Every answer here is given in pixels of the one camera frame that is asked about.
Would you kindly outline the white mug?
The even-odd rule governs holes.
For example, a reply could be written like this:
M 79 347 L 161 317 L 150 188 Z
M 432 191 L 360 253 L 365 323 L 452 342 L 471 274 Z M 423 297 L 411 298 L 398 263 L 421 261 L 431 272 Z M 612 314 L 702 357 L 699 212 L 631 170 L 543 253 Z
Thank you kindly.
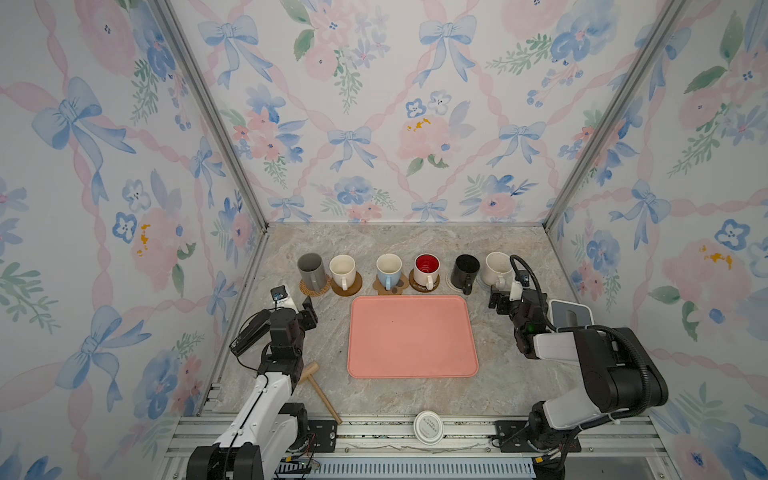
M 508 289 L 512 273 L 510 256 L 503 252 L 491 252 L 482 262 L 480 278 L 489 288 L 504 290 Z

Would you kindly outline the black mug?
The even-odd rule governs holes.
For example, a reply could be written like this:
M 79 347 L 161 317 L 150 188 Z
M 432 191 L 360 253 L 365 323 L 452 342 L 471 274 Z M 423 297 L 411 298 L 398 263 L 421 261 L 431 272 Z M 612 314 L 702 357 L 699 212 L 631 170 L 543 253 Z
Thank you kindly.
M 450 274 L 450 285 L 463 295 L 470 295 L 480 270 L 479 260 L 470 254 L 461 254 L 455 259 Z

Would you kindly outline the grey mug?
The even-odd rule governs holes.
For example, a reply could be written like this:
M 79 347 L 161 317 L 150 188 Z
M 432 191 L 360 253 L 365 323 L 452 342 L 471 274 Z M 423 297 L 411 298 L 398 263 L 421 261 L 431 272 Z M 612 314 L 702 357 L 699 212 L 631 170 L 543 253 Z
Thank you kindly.
M 327 274 L 325 272 L 322 257 L 317 253 L 306 253 L 297 261 L 301 279 L 313 290 L 320 290 L 326 285 Z

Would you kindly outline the cream mug back row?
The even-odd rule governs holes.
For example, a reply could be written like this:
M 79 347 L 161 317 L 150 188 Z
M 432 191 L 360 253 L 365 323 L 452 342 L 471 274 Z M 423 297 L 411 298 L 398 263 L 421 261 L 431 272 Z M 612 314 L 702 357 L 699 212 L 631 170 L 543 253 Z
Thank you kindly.
M 330 261 L 329 268 L 335 285 L 344 292 L 349 291 L 357 277 L 354 258 L 346 254 L 337 255 Z

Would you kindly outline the red interior mug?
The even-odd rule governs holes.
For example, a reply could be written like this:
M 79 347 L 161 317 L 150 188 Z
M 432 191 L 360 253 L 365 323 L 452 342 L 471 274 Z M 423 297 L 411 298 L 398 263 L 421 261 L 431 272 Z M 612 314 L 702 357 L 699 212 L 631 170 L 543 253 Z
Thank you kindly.
M 436 277 L 439 276 L 440 261 L 429 253 L 423 253 L 416 257 L 414 261 L 415 280 L 428 288 L 432 288 Z

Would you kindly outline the cream mug blue handle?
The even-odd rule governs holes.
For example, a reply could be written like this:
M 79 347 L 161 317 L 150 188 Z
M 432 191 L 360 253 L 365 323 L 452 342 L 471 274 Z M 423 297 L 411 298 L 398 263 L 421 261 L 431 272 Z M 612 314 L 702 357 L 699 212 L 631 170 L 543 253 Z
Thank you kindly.
M 392 291 L 401 279 L 402 260 L 393 253 L 385 253 L 376 260 L 377 280 L 386 291 Z

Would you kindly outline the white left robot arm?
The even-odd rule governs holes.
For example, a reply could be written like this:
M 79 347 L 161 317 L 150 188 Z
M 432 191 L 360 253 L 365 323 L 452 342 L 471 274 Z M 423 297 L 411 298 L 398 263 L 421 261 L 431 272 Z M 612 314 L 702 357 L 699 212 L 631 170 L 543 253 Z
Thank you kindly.
M 255 369 L 256 384 L 225 432 L 194 449 L 188 479 L 270 479 L 288 450 L 302 446 L 309 432 L 307 411 L 291 397 L 304 370 L 306 332 L 316 326 L 310 297 L 295 306 L 279 295 L 272 307 L 249 317 L 229 349 L 240 357 L 269 337 Z

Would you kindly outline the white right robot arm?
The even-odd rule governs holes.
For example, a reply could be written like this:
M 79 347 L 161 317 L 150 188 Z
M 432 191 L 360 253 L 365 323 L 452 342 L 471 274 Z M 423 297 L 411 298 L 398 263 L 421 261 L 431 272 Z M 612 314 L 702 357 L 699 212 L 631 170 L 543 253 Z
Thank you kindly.
M 501 451 L 571 449 L 584 430 L 667 403 L 667 383 L 631 329 L 598 325 L 588 306 L 531 288 L 492 288 L 488 306 L 512 321 L 527 359 L 572 363 L 581 374 L 569 392 L 535 403 L 525 422 L 497 422 L 492 443 Z

